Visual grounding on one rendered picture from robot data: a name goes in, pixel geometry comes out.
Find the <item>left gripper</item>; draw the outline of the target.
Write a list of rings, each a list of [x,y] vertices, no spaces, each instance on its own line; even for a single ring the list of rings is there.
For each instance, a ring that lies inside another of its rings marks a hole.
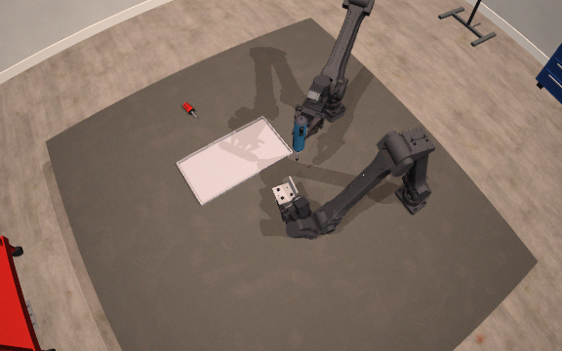
[[[279,210],[281,208],[280,213],[281,213],[281,216],[282,216],[282,220],[285,221],[285,223],[287,225],[288,222],[292,221],[291,218],[290,218],[290,212],[294,211],[295,208],[292,205],[292,206],[290,206],[289,208],[286,209],[283,205],[279,205],[277,200],[276,200],[276,203],[279,207]],[[287,222],[286,222],[286,220],[287,220]]]

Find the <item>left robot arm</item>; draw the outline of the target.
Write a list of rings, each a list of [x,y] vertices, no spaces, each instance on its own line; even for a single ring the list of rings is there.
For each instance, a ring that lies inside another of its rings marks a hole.
[[[391,131],[377,143],[377,147],[379,152],[374,161],[336,198],[314,213],[310,211],[309,202],[304,196],[292,198],[295,210],[290,212],[292,221],[286,226],[290,238],[312,240],[332,233],[346,213],[389,174],[403,176],[405,186],[398,188],[395,195],[411,215],[427,204],[425,198],[431,194],[426,183],[428,155],[435,150],[435,146],[423,127],[398,134]],[[410,175],[407,177],[409,170]]]

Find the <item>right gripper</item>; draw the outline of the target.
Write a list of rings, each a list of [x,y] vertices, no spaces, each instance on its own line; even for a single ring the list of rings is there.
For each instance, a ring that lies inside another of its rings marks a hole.
[[[309,119],[307,119],[307,127],[308,130],[306,132],[306,135],[304,137],[304,139],[307,139],[308,137],[316,134],[318,132],[318,129],[320,128],[320,130],[323,127],[324,124],[324,119],[325,119],[325,114],[322,114],[320,112],[314,111],[312,109],[306,108],[304,106],[298,105],[296,106],[296,114],[295,114],[295,118],[299,115],[303,115]],[[321,121],[322,120],[322,121]],[[311,130],[311,128],[313,128],[316,124],[318,124],[314,129]],[[309,130],[311,130],[309,132]]]

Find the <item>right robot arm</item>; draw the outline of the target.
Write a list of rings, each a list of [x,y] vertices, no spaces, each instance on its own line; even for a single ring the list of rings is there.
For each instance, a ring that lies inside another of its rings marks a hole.
[[[348,79],[344,78],[344,66],[347,65],[361,22],[366,16],[370,16],[374,3],[375,0],[343,0],[342,7],[347,9],[347,13],[335,47],[321,74],[314,77],[302,106],[320,113],[324,110],[331,118],[345,111],[345,106],[341,103],[348,83]],[[342,80],[342,83],[338,80]],[[308,98],[317,104],[310,102]]]

